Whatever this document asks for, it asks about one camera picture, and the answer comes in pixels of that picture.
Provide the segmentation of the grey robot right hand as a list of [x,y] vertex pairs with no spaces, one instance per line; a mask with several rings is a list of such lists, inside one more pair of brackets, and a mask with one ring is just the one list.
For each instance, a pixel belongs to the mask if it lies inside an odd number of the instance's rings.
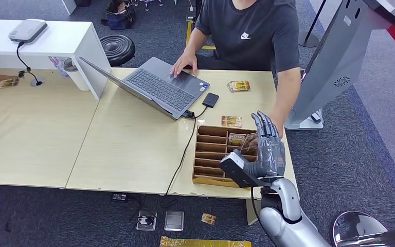
[[257,128],[256,160],[247,161],[240,150],[235,149],[232,152],[234,161],[252,178],[282,177],[285,171],[285,149],[276,125],[261,111],[251,113],[251,117]]

